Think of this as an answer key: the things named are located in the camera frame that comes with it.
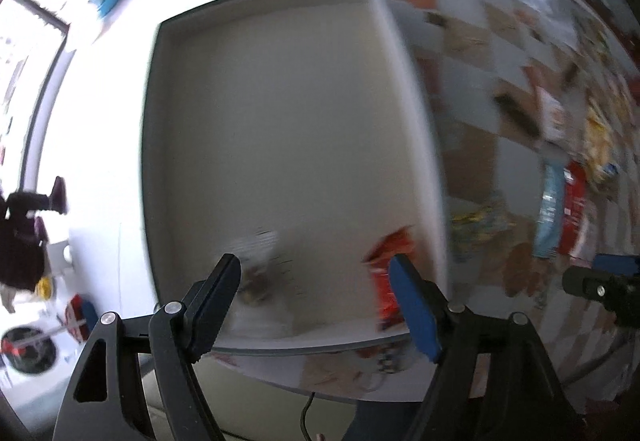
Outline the yellow floral candy packet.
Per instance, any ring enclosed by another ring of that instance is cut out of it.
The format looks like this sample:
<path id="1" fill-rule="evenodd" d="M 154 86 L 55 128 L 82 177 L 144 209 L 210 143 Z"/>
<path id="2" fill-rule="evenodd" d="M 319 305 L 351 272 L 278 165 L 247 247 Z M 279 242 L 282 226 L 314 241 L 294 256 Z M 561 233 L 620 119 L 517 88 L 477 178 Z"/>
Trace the yellow floral candy packet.
<path id="1" fill-rule="evenodd" d="M 512 227 L 514 222 L 501 198 L 489 199 L 473 211 L 453 216 L 451 242 L 454 260 L 469 260 L 491 239 Z"/>

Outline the red gold candy packet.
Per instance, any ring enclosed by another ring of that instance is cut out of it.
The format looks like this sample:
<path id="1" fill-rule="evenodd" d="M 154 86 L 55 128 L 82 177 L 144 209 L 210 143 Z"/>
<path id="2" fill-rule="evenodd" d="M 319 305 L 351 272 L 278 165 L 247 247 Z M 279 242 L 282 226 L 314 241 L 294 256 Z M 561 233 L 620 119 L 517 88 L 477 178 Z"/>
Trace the red gold candy packet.
<path id="1" fill-rule="evenodd" d="M 397 257 L 416 261 L 416 241 L 412 235 L 412 227 L 399 227 L 383 236 L 362 259 L 374 286 L 379 331 L 387 331 L 405 322 L 393 288 Z"/>

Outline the white cardboard box tray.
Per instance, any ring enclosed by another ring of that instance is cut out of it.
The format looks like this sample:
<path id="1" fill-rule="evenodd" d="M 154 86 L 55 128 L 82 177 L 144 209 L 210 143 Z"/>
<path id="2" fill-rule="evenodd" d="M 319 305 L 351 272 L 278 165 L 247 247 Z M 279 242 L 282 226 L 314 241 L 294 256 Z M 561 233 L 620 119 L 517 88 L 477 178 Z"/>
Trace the white cardboard box tray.
<path id="1" fill-rule="evenodd" d="M 386 0 L 217 0 L 160 23 L 141 138 L 161 302 L 258 239 L 274 298 L 214 350 L 288 355 L 408 337 L 378 325 L 366 256 L 407 227 L 447 285 L 445 194 L 424 89 Z"/>

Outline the light blue snack bar packet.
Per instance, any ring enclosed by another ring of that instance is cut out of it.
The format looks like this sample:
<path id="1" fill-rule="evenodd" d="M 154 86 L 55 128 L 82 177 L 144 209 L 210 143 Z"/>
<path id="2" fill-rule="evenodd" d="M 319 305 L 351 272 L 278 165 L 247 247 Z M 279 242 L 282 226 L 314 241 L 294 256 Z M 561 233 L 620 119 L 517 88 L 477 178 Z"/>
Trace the light blue snack bar packet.
<path id="1" fill-rule="evenodd" d="M 558 248 L 564 216 L 565 168 L 554 161 L 544 163 L 544 189 L 542 190 L 537 219 L 533 256 L 548 259 Z"/>

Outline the small clear nut packet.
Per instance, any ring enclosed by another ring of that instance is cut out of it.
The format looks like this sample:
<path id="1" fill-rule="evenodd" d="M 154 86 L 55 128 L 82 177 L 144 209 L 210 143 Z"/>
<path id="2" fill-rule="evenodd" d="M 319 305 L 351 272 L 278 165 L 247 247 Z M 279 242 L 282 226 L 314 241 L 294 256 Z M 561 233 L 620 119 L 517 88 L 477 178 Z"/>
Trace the small clear nut packet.
<path id="1" fill-rule="evenodd" d="M 231 252 L 241 265 L 238 295 L 244 305 L 256 307 L 270 298 L 274 279 L 271 265 L 278 239 L 277 232 L 262 231 L 231 244 Z"/>

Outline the yellow white chips bag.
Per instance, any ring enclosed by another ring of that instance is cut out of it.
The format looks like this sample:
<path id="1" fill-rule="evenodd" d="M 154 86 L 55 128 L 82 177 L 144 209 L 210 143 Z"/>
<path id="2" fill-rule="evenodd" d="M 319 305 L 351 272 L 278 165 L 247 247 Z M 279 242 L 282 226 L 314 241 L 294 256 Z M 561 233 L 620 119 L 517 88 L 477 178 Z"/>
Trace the yellow white chips bag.
<path id="1" fill-rule="evenodd" d="M 600 192 L 620 175 L 620 162 L 614 130 L 593 97 L 588 98 L 582 136 L 587 180 L 593 190 Z"/>

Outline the dark purple clothing item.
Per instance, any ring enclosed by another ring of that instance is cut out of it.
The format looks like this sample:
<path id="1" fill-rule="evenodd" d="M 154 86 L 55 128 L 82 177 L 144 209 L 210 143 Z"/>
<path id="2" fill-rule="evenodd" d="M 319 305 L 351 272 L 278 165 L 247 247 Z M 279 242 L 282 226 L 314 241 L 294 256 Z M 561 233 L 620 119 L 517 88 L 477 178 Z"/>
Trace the dark purple clothing item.
<path id="1" fill-rule="evenodd" d="M 48 234 L 36 212 L 67 212 L 66 184 L 57 176 L 49 195 L 19 190 L 1 196 L 1 284 L 34 291 L 44 273 Z"/>

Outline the clear wrapped grey stick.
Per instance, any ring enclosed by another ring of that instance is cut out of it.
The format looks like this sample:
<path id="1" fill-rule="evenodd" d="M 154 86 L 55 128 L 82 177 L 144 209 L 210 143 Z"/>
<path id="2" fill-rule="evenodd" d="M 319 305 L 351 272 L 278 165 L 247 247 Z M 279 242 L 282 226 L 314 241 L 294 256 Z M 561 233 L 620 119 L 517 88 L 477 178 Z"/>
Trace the clear wrapped grey stick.
<path id="1" fill-rule="evenodd" d="M 514 124 L 516 124 L 524 133 L 536 140 L 540 138 L 541 132 L 536 120 L 529 115 L 523 106 L 515 100 L 509 93 L 500 93 L 494 96 L 494 101 Z"/>

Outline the pink crackers packet upper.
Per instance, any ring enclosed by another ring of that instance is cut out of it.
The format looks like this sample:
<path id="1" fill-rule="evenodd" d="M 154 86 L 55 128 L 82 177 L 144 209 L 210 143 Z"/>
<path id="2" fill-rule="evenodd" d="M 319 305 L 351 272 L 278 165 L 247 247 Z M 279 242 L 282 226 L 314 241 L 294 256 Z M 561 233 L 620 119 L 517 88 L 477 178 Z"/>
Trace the pink crackers packet upper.
<path id="1" fill-rule="evenodd" d="M 546 89 L 536 88 L 539 129 L 544 141 L 563 145 L 566 141 L 566 112 L 562 103 Z"/>

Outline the red snack bar packet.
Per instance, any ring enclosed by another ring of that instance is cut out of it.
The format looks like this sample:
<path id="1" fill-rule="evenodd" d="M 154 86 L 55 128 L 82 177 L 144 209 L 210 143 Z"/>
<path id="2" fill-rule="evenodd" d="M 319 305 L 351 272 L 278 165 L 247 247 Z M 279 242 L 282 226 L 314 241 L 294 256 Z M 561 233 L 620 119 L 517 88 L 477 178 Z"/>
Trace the red snack bar packet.
<path id="1" fill-rule="evenodd" d="M 587 195 L 587 175 L 579 162 L 572 160 L 564 168 L 564 202 L 562 229 L 558 253 L 577 259 L 579 262 L 591 262 L 594 257 L 594 240 L 588 237 L 590 232 Z"/>

